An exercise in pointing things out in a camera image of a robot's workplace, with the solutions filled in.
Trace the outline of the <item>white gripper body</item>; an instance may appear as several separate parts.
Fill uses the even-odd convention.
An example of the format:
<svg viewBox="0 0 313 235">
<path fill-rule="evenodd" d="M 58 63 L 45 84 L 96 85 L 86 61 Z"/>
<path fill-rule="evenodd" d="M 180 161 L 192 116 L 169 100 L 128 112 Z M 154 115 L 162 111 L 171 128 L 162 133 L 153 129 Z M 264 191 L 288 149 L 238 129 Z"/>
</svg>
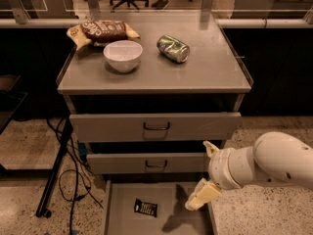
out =
<svg viewBox="0 0 313 235">
<path fill-rule="evenodd" d="M 240 189 L 254 179 L 252 147 L 226 148 L 211 156 L 208 173 L 210 179 L 224 190 Z"/>
</svg>

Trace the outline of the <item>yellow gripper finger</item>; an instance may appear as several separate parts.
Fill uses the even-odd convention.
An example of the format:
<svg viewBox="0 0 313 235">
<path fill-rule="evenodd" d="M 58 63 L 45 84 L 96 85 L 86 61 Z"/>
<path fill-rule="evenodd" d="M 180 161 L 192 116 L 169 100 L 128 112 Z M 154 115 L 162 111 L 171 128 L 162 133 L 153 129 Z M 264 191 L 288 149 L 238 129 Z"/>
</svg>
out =
<svg viewBox="0 0 313 235">
<path fill-rule="evenodd" d="M 197 211 L 221 194 L 221 189 L 212 181 L 201 179 L 194 192 L 189 196 L 185 208 L 188 211 Z"/>
<path fill-rule="evenodd" d="M 207 140 L 203 141 L 202 143 L 203 143 L 204 147 L 206 148 L 207 155 L 210 158 L 219 151 L 218 147 L 216 147 L 214 144 L 212 144 L 211 142 L 209 142 Z"/>
</svg>

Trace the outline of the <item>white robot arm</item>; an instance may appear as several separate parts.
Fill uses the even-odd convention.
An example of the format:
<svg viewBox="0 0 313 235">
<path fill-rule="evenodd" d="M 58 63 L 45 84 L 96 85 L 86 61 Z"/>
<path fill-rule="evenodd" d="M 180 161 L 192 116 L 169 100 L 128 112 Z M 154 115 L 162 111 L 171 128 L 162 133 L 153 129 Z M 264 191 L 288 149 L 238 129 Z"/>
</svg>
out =
<svg viewBox="0 0 313 235">
<path fill-rule="evenodd" d="M 185 208 L 196 211 L 224 190 L 247 185 L 313 189 L 313 148 L 283 132 L 267 132 L 253 145 L 219 149 L 205 141 L 208 179 L 201 179 Z"/>
</svg>

